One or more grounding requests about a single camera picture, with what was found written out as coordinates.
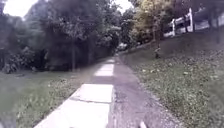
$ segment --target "grass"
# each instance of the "grass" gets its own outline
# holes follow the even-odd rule
[[[0,74],[0,117],[6,127],[32,128],[97,69],[76,72]]]
[[[177,40],[181,43],[199,42],[192,38],[183,36],[164,43],[169,45]],[[216,46],[209,50],[207,47],[195,48],[191,42],[186,46],[189,48],[177,46],[181,52],[164,52],[160,59],[154,58],[150,47],[121,58],[133,69],[143,86],[156,94],[187,128],[224,127],[224,52],[212,49]]]

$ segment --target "tree trunk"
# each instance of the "tree trunk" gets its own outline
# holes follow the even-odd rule
[[[75,43],[72,42],[72,71],[76,68]]]
[[[192,10],[192,31],[195,32],[195,11]]]

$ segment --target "vegetation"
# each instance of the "vegetation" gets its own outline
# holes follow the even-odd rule
[[[120,15],[108,0],[39,0],[25,21],[2,13],[0,67],[68,70],[112,55]]]
[[[164,40],[160,59],[152,46],[121,56],[187,128],[224,127],[224,45],[216,43],[215,35],[213,30]]]

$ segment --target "railing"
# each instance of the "railing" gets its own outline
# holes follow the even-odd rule
[[[187,29],[188,32],[193,31],[193,15],[192,15],[192,9],[189,9],[188,14],[185,15],[186,19],[185,21],[187,23]],[[198,12],[195,13],[195,30],[203,30],[206,28],[209,28],[208,20],[203,18],[206,15],[206,10],[201,9]],[[185,27],[184,27],[184,19],[183,17],[173,19],[167,26],[170,28],[171,31],[166,31],[164,33],[164,37],[173,37],[178,34],[186,33]],[[224,13],[220,14],[218,17],[219,26],[224,25]],[[216,26],[215,19],[212,19],[212,25],[214,27]]]

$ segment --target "green grass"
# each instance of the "green grass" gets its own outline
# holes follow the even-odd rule
[[[147,47],[121,56],[187,128],[224,127],[224,52],[178,53],[155,59]]]
[[[76,72],[0,74],[0,120],[18,128],[34,127],[88,80],[97,65]]]

